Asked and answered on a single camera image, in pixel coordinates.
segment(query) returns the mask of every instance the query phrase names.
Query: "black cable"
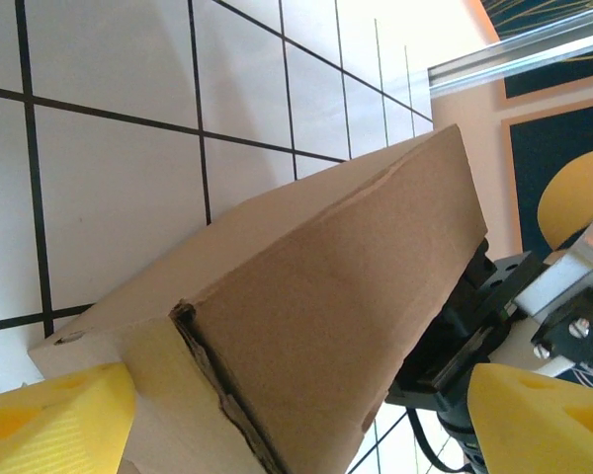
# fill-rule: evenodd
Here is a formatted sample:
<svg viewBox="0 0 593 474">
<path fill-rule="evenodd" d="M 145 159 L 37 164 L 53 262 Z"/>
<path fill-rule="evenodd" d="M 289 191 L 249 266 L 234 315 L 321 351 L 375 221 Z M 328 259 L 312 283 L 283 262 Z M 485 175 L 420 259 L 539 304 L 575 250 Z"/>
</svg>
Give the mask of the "black cable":
<svg viewBox="0 0 593 474">
<path fill-rule="evenodd" d="M 411 428 L 413 428 L 413 434 L 415 435 L 415 439 L 417 439 L 417 443 L 419 444 L 419 447 L 422 449 L 422 452 L 427 457 L 427 459 L 431 462 L 431 464 L 433 464 L 434 467 L 436 467 L 437 469 L 439 469 L 442 472 L 448 472 L 448 473 L 457 473 L 457 472 L 471 472 L 471 473 L 473 473 L 474 472 L 472 470 L 472 465 L 470 463 L 465 464 L 464 467 L 461 467 L 460 469 L 453 469 L 451 467 L 448 467 L 446 464 L 444 464 L 440 460 L 440 458 L 437 457 L 437 454 L 435 454 L 435 451 L 433 451 L 433 448 L 431 447 L 430 443 L 428 442 L 428 439 L 426 438 L 426 435 L 424 434 L 424 429 L 422 428 L 422 424 L 420 423 L 419 417 L 417 416 L 417 411 L 414 408 L 407 408 L 406 413 L 408 414 L 408 421 L 411 423 Z"/>
</svg>

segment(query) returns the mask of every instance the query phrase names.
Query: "metal bar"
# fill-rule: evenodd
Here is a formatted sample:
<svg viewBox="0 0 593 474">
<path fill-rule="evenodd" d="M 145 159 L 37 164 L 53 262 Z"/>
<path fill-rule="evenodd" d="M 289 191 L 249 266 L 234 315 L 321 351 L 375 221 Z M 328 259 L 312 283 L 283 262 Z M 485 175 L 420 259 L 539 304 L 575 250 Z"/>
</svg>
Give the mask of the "metal bar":
<svg viewBox="0 0 593 474">
<path fill-rule="evenodd" d="M 591 274 L 593 222 L 567 253 L 525 288 L 514 302 L 539 324 L 543 324 L 557 307 L 583 289 L 577 285 Z"/>
<path fill-rule="evenodd" d="M 431 96 L 451 94 L 592 50 L 593 9 L 429 68 Z"/>
</svg>

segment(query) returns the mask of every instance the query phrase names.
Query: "cardboard box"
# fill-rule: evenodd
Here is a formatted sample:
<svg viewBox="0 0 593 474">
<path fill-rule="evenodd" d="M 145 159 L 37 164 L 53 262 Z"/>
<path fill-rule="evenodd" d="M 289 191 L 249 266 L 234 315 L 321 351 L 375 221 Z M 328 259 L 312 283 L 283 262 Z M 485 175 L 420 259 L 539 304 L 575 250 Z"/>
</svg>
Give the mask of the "cardboard box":
<svg viewBox="0 0 593 474">
<path fill-rule="evenodd" d="M 341 474 L 485 231 L 450 127 L 243 203 L 31 357 L 126 363 L 143 474 Z"/>
</svg>

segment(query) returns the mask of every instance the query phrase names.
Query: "cardboard flap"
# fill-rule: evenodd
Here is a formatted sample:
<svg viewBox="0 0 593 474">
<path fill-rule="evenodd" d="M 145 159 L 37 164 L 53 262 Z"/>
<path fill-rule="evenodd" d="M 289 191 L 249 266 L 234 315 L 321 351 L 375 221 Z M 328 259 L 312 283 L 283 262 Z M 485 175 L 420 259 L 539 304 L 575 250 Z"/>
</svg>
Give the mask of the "cardboard flap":
<svg viewBox="0 0 593 474">
<path fill-rule="evenodd" d="M 263 439 L 258 427 L 255 427 L 251 423 L 248 414 L 244 412 L 239 401 L 240 395 L 231 393 L 229 390 L 230 387 L 226 385 L 229 383 L 231 377 L 223 373 L 218 373 L 207 353 L 207 349 L 197 340 L 197 335 L 193 331 L 193 319 L 195 318 L 195 309 L 193 306 L 185 301 L 181 301 L 174 308 L 170 316 L 187 343 L 198 367 L 211 383 L 213 390 L 215 390 L 215 393 L 219 397 L 221 410 L 241 431 L 266 472 L 268 474 L 282 474 L 286 472 L 285 466 L 280 467 L 277 464 L 273 446 Z"/>
<path fill-rule="evenodd" d="M 292 472 L 347 468 L 484 234 L 450 129 L 193 301 L 195 326 Z"/>
</svg>

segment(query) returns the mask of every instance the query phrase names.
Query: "picture frame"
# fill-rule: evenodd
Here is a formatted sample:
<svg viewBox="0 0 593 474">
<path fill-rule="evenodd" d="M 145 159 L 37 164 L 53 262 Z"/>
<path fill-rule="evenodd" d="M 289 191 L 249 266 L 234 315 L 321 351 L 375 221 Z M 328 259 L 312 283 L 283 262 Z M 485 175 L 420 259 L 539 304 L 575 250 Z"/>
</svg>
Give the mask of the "picture frame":
<svg viewBox="0 0 593 474">
<path fill-rule="evenodd" d="M 551 248 L 538 225 L 538 203 L 559 170 L 593 151 L 593 99 L 506 118 L 501 135 L 514 234 L 524 251 L 532 250 L 542 259 Z"/>
<path fill-rule="evenodd" d="M 593 87 L 593 76 L 585 77 L 584 79 L 579 79 L 577 81 L 565 82 L 563 84 L 558 84 L 557 86 L 547 87 L 539 91 L 511 98 L 507 97 L 505 79 L 496 82 L 499 91 L 498 104 L 502 109 L 507 109 L 591 88 Z"/>
</svg>

